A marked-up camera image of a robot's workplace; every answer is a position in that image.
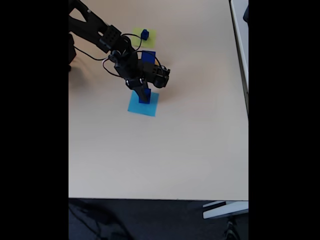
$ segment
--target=table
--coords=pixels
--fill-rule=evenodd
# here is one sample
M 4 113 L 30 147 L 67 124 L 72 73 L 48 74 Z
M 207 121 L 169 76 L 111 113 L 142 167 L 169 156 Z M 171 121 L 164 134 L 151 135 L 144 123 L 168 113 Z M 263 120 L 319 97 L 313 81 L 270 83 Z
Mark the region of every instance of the table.
M 248 116 L 228 0 L 83 3 L 122 33 L 155 29 L 153 51 L 171 73 L 166 88 L 150 85 L 159 93 L 156 117 L 131 113 L 124 80 L 77 52 L 68 83 L 69 197 L 247 201 Z
M 249 201 L 213 201 L 204 204 L 203 208 L 211 207 L 213 209 L 203 212 L 203 219 L 224 218 L 249 212 Z
M 248 5 L 249 0 L 230 0 L 246 88 L 249 92 L 249 26 L 244 21 L 244 14 Z

